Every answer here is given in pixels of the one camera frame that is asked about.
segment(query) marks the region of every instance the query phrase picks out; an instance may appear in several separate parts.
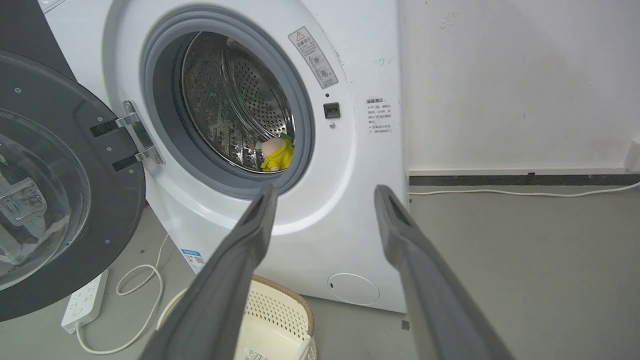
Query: concrete floor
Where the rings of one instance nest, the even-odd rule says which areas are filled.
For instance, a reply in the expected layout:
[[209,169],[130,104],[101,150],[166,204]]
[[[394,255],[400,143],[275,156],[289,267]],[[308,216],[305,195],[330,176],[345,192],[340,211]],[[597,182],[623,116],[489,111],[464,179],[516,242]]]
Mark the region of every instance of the concrete floor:
[[[443,190],[418,188],[413,191]],[[540,191],[540,188],[501,187]],[[547,192],[593,188],[544,187]],[[637,359],[640,354],[640,192],[576,199],[495,194],[411,196],[410,213],[452,266],[517,359]],[[120,346],[146,319],[157,296],[151,281],[126,297],[117,280],[153,263],[164,229],[146,210],[113,263],[101,316],[85,329],[98,350]],[[165,245],[162,307],[194,278]],[[131,280],[131,286],[143,279]],[[316,314],[320,359],[417,359],[404,315],[320,299]],[[7,359],[91,359],[60,321],[67,300],[0,323]],[[148,334],[107,359],[136,359]]]

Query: washing machine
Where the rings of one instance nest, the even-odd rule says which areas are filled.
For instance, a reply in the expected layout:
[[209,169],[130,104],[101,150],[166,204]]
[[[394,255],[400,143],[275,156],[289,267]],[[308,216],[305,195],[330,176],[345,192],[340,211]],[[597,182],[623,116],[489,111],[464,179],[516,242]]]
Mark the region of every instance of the washing machine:
[[107,268],[145,199],[198,272],[265,184],[258,274],[405,311],[373,203],[377,184],[406,193],[396,1],[3,6],[2,318]]

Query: sticker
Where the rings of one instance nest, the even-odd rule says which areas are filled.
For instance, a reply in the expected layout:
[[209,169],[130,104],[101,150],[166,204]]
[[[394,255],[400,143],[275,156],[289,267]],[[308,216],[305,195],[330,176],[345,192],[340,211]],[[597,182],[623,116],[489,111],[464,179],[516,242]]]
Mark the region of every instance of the sticker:
[[392,107],[381,97],[367,98],[367,125],[369,134],[393,133]]
[[298,51],[311,68],[311,71],[316,75],[316,79],[322,88],[338,82],[338,78],[333,73],[331,65],[326,61],[322,50],[320,50],[316,41],[311,37],[311,34],[309,34],[305,27],[291,33],[289,40],[298,48]]
[[246,356],[244,357],[244,360],[269,360],[269,359],[255,350],[249,350],[246,352]]
[[182,250],[182,255],[184,255],[184,258],[187,259],[189,266],[191,266],[191,268],[196,274],[199,274],[204,268],[204,263],[205,263],[204,259],[202,258],[202,255],[200,255],[199,252],[193,251],[193,250],[184,250],[184,249],[181,249],[181,250]]

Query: white wall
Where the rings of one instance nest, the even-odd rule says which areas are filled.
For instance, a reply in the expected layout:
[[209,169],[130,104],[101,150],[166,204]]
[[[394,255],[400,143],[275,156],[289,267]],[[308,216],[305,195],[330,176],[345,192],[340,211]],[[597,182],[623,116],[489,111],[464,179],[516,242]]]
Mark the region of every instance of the white wall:
[[404,0],[411,174],[619,173],[640,1]]

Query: door hinge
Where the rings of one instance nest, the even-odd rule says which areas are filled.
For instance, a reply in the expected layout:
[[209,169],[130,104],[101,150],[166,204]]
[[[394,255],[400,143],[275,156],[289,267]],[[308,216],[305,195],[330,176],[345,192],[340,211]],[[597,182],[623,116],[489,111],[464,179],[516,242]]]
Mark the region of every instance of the door hinge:
[[152,158],[156,163],[163,164],[164,159],[147,133],[144,123],[140,121],[140,113],[133,100],[123,101],[122,106],[124,107],[126,115],[114,121],[118,127],[130,129],[129,134],[138,148],[136,159],[138,161],[144,161]]

